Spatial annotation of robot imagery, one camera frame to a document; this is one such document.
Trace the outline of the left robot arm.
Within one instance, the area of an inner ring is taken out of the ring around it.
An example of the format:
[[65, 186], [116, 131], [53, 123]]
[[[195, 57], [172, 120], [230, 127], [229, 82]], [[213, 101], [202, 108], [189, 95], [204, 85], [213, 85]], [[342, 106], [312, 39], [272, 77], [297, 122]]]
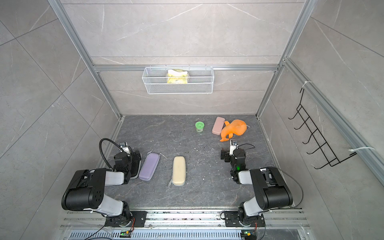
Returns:
[[[109, 142], [119, 149], [114, 155], [113, 166], [103, 152], [103, 142]], [[62, 197], [62, 208], [67, 211], [92, 211], [109, 221], [129, 222], [133, 216], [128, 204], [107, 196], [105, 187], [126, 185], [131, 179], [137, 178], [142, 154], [126, 143], [117, 144], [108, 138], [99, 141], [99, 151], [107, 167], [76, 171]]]

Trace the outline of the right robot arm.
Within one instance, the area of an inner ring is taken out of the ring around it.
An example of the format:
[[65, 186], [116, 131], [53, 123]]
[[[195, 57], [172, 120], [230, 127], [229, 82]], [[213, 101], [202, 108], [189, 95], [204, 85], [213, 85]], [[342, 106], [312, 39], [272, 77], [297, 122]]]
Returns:
[[[254, 197], [238, 207], [235, 219], [243, 226], [256, 222], [263, 213], [279, 209], [298, 208], [304, 200], [304, 189], [300, 183], [285, 171], [269, 166], [259, 169], [246, 168], [246, 150], [231, 144], [229, 150], [221, 150], [221, 160], [231, 165], [231, 179], [238, 185], [251, 185]], [[291, 178], [301, 189], [302, 197], [297, 205], [282, 174]]]

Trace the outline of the black zippered umbrella sleeve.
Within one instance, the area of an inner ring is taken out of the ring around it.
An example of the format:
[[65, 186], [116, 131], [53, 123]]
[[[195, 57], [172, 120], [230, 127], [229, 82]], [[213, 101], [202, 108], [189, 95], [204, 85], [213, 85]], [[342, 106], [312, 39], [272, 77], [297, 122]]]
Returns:
[[142, 154], [139, 151], [136, 151], [132, 154], [131, 179], [136, 179], [139, 176], [141, 164]]

